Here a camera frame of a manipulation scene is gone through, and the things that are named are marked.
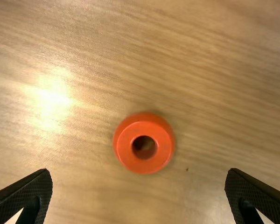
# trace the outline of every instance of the wooden table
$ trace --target wooden table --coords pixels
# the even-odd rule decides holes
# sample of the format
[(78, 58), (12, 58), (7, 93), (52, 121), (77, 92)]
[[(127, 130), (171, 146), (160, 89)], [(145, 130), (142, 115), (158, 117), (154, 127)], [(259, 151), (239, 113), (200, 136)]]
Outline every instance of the wooden table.
[[(154, 175), (112, 149), (141, 111), (177, 139)], [(280, 190), (280, 0), (0, 0), (0, 189), (47, 168), (45, 223), (234, 223), (232, 167)]]

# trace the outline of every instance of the wood grain surface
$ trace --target wood grain surface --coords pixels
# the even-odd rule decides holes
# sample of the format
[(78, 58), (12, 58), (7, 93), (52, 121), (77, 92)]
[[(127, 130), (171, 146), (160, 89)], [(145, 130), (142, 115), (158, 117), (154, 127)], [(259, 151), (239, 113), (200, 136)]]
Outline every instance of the wood grain surface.
[[(149, 111), (176, 153), (126, 170)], [(47, 224), (229, 224), (227, 171), (280, 190), (280, 0), (0, 0), (0, 189), (52, 175)]]

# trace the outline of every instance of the orange washer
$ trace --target orange washer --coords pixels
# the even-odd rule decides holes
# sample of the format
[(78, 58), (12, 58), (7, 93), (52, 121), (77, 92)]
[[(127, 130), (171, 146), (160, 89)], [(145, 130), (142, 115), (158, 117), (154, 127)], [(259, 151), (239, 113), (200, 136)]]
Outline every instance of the orange washer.
[[(147, 143), (147, 139), (152, 139), (153, 144)], [(120, 123), (113, 136), (113, 147), (119, 161), (129, 170), (151, 174), (168, 164), (175, 150), (175, 138), (163, 118), (143, 112)]]

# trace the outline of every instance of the orange ring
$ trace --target orange ring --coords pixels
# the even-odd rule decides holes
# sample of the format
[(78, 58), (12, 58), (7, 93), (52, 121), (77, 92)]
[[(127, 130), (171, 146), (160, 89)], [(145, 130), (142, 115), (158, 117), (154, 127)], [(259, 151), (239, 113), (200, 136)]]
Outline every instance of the orange ring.
[[(135, 153), (135, 140), (148, 136), (154, 140), (154, 154), (139, 158)], [(175, 150), (175, 138), (170, 125), (161, 117), (137, 113), (124, 119), (113, 136), (113, 147), (119, 161), (129, 170), (151, 174), (168, 164)]]

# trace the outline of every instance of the center hole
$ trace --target center hole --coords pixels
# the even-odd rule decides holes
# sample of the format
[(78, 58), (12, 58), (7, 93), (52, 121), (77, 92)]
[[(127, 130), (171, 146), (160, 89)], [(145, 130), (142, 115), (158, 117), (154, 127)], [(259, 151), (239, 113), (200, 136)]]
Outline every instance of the center hole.
[(156, 144), (154, 140), (148, 136), (140, 136), (133, 142), (134, 154), (142, 160), (151, 158), (156, 151)]

